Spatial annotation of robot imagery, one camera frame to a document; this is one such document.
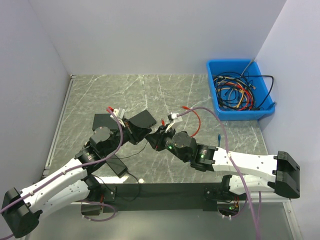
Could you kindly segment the black network switch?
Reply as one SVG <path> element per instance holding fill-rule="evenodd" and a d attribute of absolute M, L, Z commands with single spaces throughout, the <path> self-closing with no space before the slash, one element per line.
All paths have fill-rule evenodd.
<path fill-rule="evenodd" d="M 135 126 L 141 128 L 151 128 L 157 123 L 156 119 L 147 109 L 131 117 L 129 121 Z"/>
<path fill-rule="evenodd" d="M 109 113 L 96 113 L 94 115 L 92 130 L 95 131 L 100 127 L 107 127 L 111 131 L 119 129 L 116 121 L 111 118 L 111 115 Z"/>

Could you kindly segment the black power adapter with cord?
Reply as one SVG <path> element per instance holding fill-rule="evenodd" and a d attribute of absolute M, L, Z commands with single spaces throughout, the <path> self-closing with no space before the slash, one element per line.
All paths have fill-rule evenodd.
<path fill-rule="evenodd" d="M 126 156 L 126 157 L 118 157 L 117 155 L 114 155 L 110 158 L 110 163 L 107 162 L 107 165 L 111 168 L 111 170 L 119 177 L 121 178 L 124 174 L 128 174 L 129 176 L 133 177 L 136 181 L 137 181 L 137 194 L 131 198 L 131 199 L 128 199 L 126 197 L 123 197 L 121 195 L 119 195 L 116 190 L 111 190 L 106 183 L 104 183 L 104 185 L 109 189 L 110 192 L 113 192 L 114 195 L 126 202 L 132 202 L 134 200 L 137 199 L 137 197 L 140 195 L 141 193 L 141 186 L 140 186 L 140 182 L 139 182 L 139 179 L 134 176 L 132 173 L 130 173 L 128 171 L 128 167 L 122 162 L 122 159 L 129 159 L 133 156 L 136 156 L 138 154 L 140 154 L 147 146 L 147 141 L 145 142 L 143 148 L 138 151 L 137 153 L 134 153 L 132 155 L 129 155 L 129 156 Z"/>

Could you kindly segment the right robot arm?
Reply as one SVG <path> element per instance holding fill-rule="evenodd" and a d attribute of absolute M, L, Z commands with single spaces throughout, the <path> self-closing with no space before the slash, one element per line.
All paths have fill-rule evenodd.
<path fill-rule="evenodd" d="M 160 126 L 146 136 L 157 152 L 167 150 L 201 172 L 226 172 L 229 182 L 220 187 L 220 195 L 230 200 L 246 192 L 267 192 L 287 199 L 298 199 L 300 166 L 285 151 L 276 155 L 256 155 L 197 143 L 186 131 L 176 132 Z"/>

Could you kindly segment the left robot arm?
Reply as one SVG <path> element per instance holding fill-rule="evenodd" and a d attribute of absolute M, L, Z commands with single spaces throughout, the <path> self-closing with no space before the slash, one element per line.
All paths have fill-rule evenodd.
<path fill-rule="evenodd" d="M 97 127 L 82 149 L 63 167 L 20 191 L 8 190 L 3 198 L 0 213 L 12 232 L 19 239 L 32 232 L 40 218 L 77 201 L 97 200 L 101 184 L 92 175 L 115 156 L 120 147 L 130 142 L 141 142 L 156 124 L 144 123 L 134 118 L 113 119 L 116 129 Z"/>

